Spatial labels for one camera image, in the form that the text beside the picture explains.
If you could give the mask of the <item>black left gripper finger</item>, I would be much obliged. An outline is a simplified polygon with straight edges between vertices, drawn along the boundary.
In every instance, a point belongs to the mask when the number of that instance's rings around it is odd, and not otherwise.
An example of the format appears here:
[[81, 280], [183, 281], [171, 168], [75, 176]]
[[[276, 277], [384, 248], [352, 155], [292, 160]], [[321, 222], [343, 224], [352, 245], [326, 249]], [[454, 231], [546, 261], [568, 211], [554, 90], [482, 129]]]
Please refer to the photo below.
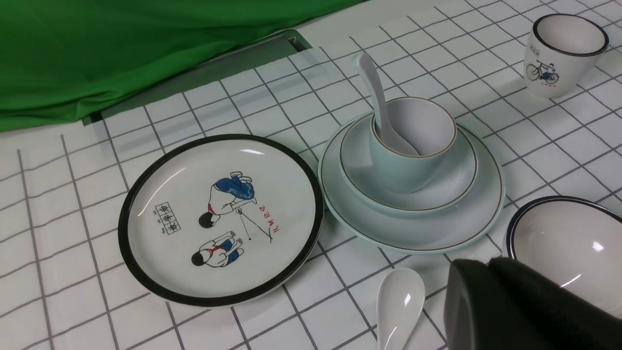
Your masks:
[[620, 319], [510, 258], [456, 259], [444, 305], [449, 350], [619, 350]]

